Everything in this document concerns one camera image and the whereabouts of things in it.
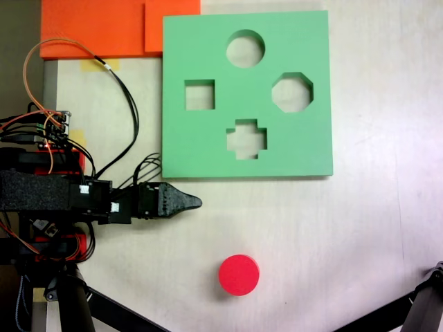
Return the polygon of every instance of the black metal rod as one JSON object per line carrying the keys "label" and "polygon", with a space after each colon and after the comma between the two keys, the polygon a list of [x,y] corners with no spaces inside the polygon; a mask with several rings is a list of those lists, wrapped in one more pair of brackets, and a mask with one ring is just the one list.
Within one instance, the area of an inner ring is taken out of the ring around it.
{"label": "black metal rod", "polygon": [[80,280],[61,277],[57,283],[57,297],[63,332],[96,332],[84,284]]}
{"label": "black metal rod", "polygon": [[94,318],[120,332],[169,332],[135,311],[90,288],[89,308]]}
{"label": "black metal rod", "polygon": [[411,292],[395,301],[382,306],[380,309],[368,313],[366,316],[349,323],[335,332],[389,332],[401,326],[412,306],[411,299],[414,292]]}
{"label": "black metal rod", "polygon": [[437,332],[443,314],[442,292],[430,285],[421,289],[401,332]]}

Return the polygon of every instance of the orange foam sheet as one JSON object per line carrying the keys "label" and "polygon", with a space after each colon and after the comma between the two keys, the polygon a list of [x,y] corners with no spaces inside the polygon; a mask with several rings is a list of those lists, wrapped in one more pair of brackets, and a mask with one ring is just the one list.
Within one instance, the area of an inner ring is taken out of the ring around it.
{"label": "orange foam sheet", "polygon": [[200,0],[147,0],[145,13],[145,52],[147,56],[160,57],[164,16],[200,15]]}
{"label": "orange foam sheet", "polygon": [[[161,56],[163,16],[199,13],[200,0],[42,0],[41,38],[75,39],[100,57]],[[40,55],[90,57],[63,42],[43,45]]]}

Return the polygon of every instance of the yellow tape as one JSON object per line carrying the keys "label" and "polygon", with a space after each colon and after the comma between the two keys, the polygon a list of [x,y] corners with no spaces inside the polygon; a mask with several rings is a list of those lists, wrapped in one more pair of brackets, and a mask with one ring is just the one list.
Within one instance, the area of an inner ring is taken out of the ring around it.
{"label": "yellow tape", "polygon": [[84,131],[81,129],[70,129],[69,138],[76,141],[78,144],[86,148],[86,138],[84,137]]}
{"label": "yellow tape", "polygon": [[[103,59],[111,66],[113,71],[120,69],[120,59]],[[107,69],[95,59],[80,60],[80,69],[82,71],[107,71]]]}

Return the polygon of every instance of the green foam board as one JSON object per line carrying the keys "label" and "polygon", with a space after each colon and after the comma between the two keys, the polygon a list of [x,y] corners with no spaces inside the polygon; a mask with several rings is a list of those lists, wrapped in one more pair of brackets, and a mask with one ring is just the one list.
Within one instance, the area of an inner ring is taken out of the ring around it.
{"label": "green foam board", "polygon": [[[327,12],[165,17],[163,35],[163,177],[332,175]],[[264,44],[255,66],[227,58],[238,35]],[[282,77],[302,77],[312,88],[307,108],[285,113],[273,102]],[[212,84],[213,107],[187,110],[193,82]],[[226,133],[248,120],[266,132],[266,149],[237,160]]]}

